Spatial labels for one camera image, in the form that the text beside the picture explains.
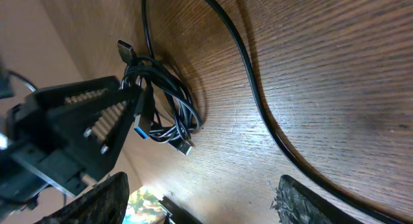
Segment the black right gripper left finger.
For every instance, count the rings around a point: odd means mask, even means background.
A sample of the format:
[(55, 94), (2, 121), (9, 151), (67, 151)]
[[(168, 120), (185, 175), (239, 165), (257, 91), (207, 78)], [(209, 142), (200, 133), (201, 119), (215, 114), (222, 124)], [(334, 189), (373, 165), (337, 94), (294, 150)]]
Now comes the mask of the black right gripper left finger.
[(41, 224), (119, 224), (125, 217), (129, 194), (127, 174), (118, 172), (38, 222)]

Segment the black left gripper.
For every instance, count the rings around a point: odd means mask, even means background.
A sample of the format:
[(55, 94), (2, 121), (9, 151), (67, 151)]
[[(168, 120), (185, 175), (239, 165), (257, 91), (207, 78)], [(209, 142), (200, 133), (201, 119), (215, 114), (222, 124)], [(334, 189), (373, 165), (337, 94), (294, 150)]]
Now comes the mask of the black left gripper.
[(11, 108), (1, 210), (34, 209), (47, 187), (75, 197), (84, 190), (82, 174), (102, 179), (115, 166), (141, 93), (108, 76), (42, 88)]

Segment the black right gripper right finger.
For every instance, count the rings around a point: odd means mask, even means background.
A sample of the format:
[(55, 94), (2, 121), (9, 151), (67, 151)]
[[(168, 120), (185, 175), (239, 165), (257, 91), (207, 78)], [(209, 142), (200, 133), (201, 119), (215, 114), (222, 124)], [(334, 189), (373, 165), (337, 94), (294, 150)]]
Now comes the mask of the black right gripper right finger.
[(289, 175), (280, 177), (275, 192), (272, 208), (277, 211), (280, 223), (359, 223)]

